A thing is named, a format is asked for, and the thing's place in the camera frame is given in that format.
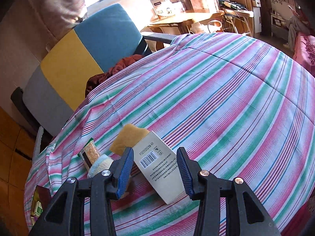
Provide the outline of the cereal bar green wrapper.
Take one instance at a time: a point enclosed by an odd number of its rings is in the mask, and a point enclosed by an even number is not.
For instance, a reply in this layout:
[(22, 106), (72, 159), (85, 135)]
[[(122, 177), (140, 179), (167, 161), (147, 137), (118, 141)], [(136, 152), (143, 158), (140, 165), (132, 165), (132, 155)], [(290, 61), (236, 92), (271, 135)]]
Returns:
[(82, 159), (84, 166), (86, 167), (87, 171), (89, 171), (92, 165), (100, 157), (100, 152), (95, 146), (94, 139), (90, 138), (87, 144), (81, 149), (81, 151), (77, 155)]

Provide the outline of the beige cardboard box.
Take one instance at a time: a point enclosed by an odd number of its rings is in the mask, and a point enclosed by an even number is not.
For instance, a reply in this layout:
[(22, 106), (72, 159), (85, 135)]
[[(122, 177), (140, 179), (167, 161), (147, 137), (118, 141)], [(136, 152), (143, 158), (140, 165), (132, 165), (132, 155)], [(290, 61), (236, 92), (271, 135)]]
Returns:
[(134, 162), (166, 204), (185, 193), (176, 154), (154, 132), (149, 132), (134, 147)]

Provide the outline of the gold metal tin tray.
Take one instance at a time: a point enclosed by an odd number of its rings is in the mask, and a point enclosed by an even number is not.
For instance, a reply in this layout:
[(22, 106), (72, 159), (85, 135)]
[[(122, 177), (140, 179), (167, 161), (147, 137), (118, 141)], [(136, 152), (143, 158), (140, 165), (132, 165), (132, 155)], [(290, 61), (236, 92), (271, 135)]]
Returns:
[(37, 185), (31, 203), (31, 222), (36, 223), (42, 212), (51, 201), (51, 194), (48, 188)]

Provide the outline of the striped pink green bedsheet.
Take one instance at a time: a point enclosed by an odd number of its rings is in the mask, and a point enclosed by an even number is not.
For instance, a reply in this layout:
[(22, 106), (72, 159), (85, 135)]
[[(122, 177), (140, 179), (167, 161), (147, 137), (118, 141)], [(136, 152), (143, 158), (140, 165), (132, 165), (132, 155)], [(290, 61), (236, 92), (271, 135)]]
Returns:
[(32, 166), (24, 193), (31, 222), (36, 186), (56, 193), (85, 179), (79, 151), (110, 146), (127, 124), (184, 147), (219, 178), (243, 178), (279, 231), (314, 190), (314, 77), (275, 47), (232, 33), (178, 36), (120, 71), (80, 104)]

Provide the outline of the dark red cloth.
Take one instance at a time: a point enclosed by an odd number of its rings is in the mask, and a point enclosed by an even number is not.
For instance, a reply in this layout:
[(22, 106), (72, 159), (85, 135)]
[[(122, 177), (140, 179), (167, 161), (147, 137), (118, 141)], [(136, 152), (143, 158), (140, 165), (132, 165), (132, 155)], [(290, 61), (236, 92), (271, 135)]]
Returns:
[(85, 97), (87, 97), (91, 91), (93, 91), (97, 86), (99, 86), (105, 80), (109, 79), (111, 76), (119, 73), (123, 69), (129, 67), (130, 65), (139, 61), (142, 58), (144, 58), (144, 56), (139, 55), (139, 54), (134, 54), (132, 56), (123, 58), (116, 65), (114, 65), (113, 67), (110, 67), (110, 69), (107, 72), (90, 77), (86, 83)]

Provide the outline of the pink bedspread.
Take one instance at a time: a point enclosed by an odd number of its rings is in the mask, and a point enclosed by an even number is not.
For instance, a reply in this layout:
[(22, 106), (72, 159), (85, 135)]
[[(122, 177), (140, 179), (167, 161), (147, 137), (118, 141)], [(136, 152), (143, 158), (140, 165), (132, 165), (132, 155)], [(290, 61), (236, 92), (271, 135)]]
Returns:
[(306, 69), (312, 76), (315, 76), (315, 37), (299, 32), (294, 47), (293, 59)]

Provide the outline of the grey yellow blue chair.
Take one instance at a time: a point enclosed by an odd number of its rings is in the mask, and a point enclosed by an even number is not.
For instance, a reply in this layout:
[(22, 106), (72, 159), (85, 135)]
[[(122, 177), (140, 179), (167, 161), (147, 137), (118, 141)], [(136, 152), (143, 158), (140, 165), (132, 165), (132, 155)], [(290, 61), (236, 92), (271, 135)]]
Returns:
[(22, 94), (22, 103), (39, 124), (34, 156), (55, 137), (83, 102), (85, 86), (131, 55), (151, 54), (147, 41), (169, 44), (170, 34), (141, 33), (119, 4), (111, 5), (68, 32), (35, 69)]

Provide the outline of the wooden desk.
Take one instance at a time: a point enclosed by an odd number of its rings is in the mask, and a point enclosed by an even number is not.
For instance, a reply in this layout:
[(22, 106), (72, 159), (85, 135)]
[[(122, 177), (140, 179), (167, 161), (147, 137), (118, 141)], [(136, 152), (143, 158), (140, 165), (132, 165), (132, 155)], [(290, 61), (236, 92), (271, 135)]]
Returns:
[(154, 28), (161, 28), (161, 27), (175, 27), (178, 28), (179, 32), (181, 34), (186, 34), (190, 32), (190, 28), (192, 27), (192, 24), (202, 22), (202, 21), (211, 21), (215, 20), (219, 17), (225, 16), (225, 15), (233, 15), (240, 18), (253, 18), (254, 13), (253, 11), (244, 11), (244, 10), (219, 10), (215, 13), (205, 13), (205, 12), (189, 12), (189, 13), (178, 13), (174, 16), (167, 17), (155, 22), (152, 22), (148, 25), (148, 27), (153, 30)]

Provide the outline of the pink curtain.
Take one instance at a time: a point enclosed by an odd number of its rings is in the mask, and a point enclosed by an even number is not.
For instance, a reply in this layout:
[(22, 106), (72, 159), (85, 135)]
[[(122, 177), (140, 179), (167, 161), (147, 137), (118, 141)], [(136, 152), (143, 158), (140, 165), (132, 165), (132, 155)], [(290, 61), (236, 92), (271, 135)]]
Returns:
[(85, 0), (28, 0), (39, 20), (56, 41), (83, 21)]

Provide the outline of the white appliance box on desk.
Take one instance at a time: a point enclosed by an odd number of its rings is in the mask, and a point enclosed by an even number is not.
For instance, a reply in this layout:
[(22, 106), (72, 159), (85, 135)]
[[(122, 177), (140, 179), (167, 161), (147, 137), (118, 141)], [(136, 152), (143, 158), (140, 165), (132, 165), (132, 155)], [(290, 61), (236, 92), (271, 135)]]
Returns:
[(170, 0), (150, 0), (155, 13), (159, 18), (171, 17), (174, 15)]

